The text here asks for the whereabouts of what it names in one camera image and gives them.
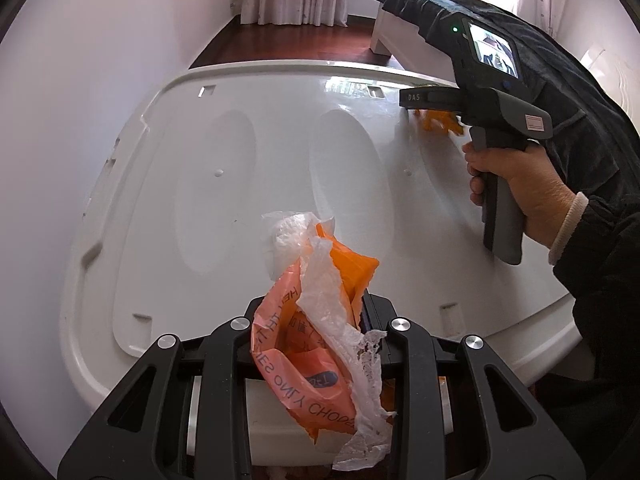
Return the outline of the black sleeved right forearm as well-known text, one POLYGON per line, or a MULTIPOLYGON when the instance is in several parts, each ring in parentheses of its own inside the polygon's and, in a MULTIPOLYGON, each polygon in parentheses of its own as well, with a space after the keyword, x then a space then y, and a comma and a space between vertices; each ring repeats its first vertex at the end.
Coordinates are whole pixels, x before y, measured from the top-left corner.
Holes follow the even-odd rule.
POLYGON ((639 477, 639 197, 589 201, 556 278, 594 357, 586 400, 570 429, 589 479, 639 477))

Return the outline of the right hand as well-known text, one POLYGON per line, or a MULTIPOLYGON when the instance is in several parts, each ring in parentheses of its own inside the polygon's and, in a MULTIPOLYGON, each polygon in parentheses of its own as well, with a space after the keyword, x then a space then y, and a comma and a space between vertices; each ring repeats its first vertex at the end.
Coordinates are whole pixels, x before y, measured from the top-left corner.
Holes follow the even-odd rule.
POLYGON ((470 199, 482 206, 485 198, 483 174, 506 180, 516 203, 525 214, 525 234, 535 242, 551 248, 561 231, 573 193, 556 173, 546 151, 529 143, 524 151, 512 148, 486 148, 477 151, 471 142, 462 151, 471 176, 470 199))

